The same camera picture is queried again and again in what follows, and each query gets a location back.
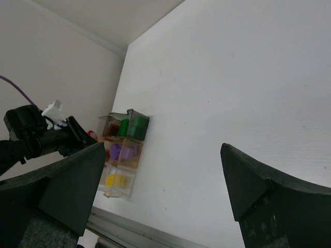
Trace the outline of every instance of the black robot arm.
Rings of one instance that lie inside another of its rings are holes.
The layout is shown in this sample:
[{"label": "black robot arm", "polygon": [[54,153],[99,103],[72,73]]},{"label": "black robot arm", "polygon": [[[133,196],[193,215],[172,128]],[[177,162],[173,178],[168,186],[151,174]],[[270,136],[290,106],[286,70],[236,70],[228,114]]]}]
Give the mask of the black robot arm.
[{"label": "black robot arm", "polygon": [[35,105],[9,110],[4,121],[10,139],[0,141],[0,175],[19,161],[24,164],[56,151],[67,157],[96,143],[72,116],[57,129],[48,130],[46,118]]}]

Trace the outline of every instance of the yellow block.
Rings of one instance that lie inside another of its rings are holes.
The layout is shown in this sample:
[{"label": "yellow block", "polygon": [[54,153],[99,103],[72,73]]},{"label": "yellow block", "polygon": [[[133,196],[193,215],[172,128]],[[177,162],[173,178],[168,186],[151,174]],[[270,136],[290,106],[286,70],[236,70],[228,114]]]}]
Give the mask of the yellow block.
[{"label": "yellow block", "polygon": [[114,183],[115,177],[115,187],[124,188],[126,184],[126,176],[122,174],[110,174],[106,179],[106,187],[111,187]]}]

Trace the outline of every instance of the white table surface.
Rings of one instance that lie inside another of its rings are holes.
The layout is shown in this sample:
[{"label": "white table surface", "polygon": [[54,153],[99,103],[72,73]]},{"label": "white table surface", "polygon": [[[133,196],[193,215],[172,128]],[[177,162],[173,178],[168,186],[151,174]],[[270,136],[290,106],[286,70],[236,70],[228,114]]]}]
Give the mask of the white table surface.
[{"label": "white table surface", "polygon": [[331,187],[330,12],[326,1],[186,0],[133,42],[113,111],[151,122],[130,201],[98,193],[94,206],[202,245],[244,247],[223,142]]}]

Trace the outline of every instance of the white connector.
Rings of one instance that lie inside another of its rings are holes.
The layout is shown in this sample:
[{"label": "white connector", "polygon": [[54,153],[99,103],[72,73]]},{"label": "white connector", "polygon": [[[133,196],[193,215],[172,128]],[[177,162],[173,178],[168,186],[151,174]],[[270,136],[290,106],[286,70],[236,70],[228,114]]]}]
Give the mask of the white connector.
[{"label": "white connector", "polygon": [[55,125],[62,125],[66,121],[66,118],[62,114],[63,104],[56,100],[52,102],[48,107],[41,113],[42,116],[47,116],[50,118]]}]

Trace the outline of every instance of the green block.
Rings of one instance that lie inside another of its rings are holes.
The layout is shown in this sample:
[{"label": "green block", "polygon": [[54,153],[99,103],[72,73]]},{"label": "green block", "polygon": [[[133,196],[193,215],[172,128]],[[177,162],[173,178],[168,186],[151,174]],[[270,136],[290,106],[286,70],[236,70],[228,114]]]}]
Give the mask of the green block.
[{"label": "green block", "polygon": [[121,125],[119,127],[119,132],[118,132],[118,136],[125,136],[126,135],[126,130],[128,128],[129,125],[129,119],[123,119],[121,120]]},{"label": "green block", "polygon": [[147,129],[140,127],[130,127],[128,131],[128,136],[135,138],[139,141],[144,141]]},{"label": "green block", "polygon": [[134,120],[133,126],[147,129],[149,123],[148,117],[137,116]]}]

